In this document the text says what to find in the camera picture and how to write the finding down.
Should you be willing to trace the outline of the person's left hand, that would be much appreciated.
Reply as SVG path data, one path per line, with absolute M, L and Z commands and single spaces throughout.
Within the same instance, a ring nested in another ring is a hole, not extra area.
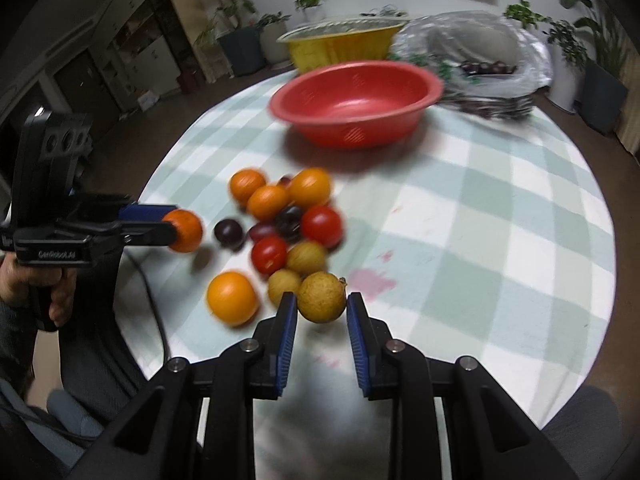
M 73 311 L 76 281 L 75 269 L 30 268 L 19 263 L 14 252 L 1 259 L 1 301 L 15 309 L 44 304 L 58 327 Z

